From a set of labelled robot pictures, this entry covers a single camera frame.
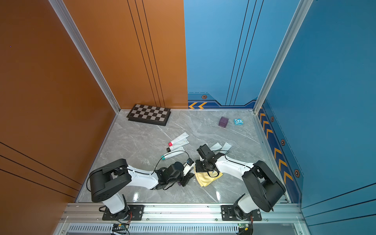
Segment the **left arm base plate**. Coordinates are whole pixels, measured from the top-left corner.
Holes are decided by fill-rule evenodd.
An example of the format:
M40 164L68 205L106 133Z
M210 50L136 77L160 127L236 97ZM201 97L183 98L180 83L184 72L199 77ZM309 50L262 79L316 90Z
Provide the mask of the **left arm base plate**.
M143 217L145 206L141 204L127 205L124 210L112 214L106 206L99 208L100 212L103 212L102 220L119 220L119 221L141 221Z

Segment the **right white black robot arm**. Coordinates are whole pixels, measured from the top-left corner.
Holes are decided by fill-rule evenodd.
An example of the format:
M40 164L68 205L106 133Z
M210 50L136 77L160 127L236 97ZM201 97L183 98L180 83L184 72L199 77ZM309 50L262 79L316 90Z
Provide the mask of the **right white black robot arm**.
M197 149L200 160L196 161L196 172L210 175L229 174L242 180L248 192L242 195L233 205L235 216L246 220L256 210L270 212L274 205L285 194L286 188L269 166L263 161L246 163L227 157L224 150L218 153L207 145Z

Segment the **dark blue cap tube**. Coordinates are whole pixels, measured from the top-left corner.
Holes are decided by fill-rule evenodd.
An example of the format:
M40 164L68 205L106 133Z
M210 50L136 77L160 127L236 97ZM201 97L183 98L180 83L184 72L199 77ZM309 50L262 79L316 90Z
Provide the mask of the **dark blue cap tube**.
M230 145L229 143L225 143L219 152L223 154L227 154L231 148L232 148L232 145Z

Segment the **green cap toothpaste tube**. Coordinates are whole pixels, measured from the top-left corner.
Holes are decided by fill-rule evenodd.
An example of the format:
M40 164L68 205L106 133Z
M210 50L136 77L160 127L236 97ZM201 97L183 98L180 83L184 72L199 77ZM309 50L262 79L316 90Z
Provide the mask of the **green cap toothpaste tube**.
M178 150L178 149L177 149L177 150L175 150L175 151L172 151L172 152L169 152L169 153L163 155L163 156L161 157L161 159L162 159L162 160L166 160L166 159L169 159L169 158L175 157L175 156L180 155L180 154L183 154L183 153L185 153L185 150L183 150L183 149Z

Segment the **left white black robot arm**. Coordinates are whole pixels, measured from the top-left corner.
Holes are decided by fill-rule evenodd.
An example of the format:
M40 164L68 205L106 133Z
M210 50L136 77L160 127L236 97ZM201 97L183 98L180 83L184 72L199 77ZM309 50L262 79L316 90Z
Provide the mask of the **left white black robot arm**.
M167 190L175 184L184 187L194 176L191 173L193 167L193 160L188 158L185 163L175 162L169 167L146 171L119 159L89 174L91 199L94 203L103 203L111 215L127 213L129 208L125 196L119 193L124 187L149 190Z

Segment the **black cap toothpaste tube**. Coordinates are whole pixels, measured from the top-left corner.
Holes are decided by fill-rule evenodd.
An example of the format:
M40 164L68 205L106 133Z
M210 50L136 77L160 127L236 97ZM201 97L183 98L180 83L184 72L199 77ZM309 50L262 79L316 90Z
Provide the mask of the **black cap toothpaste tube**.
M189 141L187 139L183 139L182 141L175 143L172 146L168 147L166 150L167 150L167 152L171 152L171 151L178 149L180 147L183 147L187 144L189 144Z

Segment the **yellow microfibre cloth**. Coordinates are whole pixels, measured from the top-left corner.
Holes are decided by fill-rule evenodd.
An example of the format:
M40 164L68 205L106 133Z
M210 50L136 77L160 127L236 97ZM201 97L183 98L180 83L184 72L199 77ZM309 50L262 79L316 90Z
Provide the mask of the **yellow microfibre cloth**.
M213 181L222 177L223 173L217 172L197 172L195 170L195 177L201 187L206 187Z

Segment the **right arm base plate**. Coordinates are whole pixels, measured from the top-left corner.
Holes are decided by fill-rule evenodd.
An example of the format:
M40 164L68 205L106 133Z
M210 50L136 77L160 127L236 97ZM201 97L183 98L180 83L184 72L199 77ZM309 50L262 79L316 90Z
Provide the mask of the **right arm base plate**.
M259 209L245 213L234 205L221 205L220 207L223 221L262 221Z

